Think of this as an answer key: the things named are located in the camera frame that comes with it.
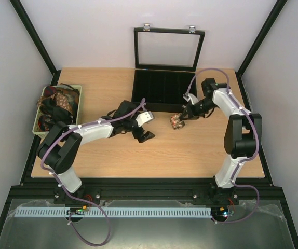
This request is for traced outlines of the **patterned paisley tie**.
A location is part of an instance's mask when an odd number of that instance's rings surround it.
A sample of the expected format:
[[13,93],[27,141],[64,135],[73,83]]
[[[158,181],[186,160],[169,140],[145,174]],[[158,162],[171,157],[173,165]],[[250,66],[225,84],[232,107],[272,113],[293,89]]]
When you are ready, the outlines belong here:
[[185,126],[183,120],[180,120],[181,113],[175,114],[170,117],[170,123],[174,130],[182,129]]

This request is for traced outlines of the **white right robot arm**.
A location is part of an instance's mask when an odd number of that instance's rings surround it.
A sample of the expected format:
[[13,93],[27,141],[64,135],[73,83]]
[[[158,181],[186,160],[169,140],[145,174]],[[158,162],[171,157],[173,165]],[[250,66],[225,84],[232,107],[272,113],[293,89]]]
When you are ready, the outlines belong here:
[[187,101],[179,121],[207,118],[219,108],[227,118],[224,135],[226,158],[208,189],[208,199],[219,204],[233,198],[236,178],[247,161],[253,160],[260,149],[262,117],[246,109],[233,95],[228,83],[216,83],[207,78],[201,83],[204,98],[199,100],[187,91]]

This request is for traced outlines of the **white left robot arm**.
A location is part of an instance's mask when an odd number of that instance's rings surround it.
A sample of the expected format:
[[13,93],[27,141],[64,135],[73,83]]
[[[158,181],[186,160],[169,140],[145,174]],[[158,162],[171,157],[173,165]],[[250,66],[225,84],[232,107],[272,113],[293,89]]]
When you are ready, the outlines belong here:
[[92,122],[57,122],[43,139],[36,153],[40,158],[40,167],[49,172],[58,183],[56,201],[93,203],[73,167],[82,145],[128,132],[132,133],[133,138],[139,143],[143,143],[155,136],[154,133],[143,129],[143,125],[152,120],[154,115],[145,109],[144,101],[141,101],[140,105],[122,101],[118,109]]

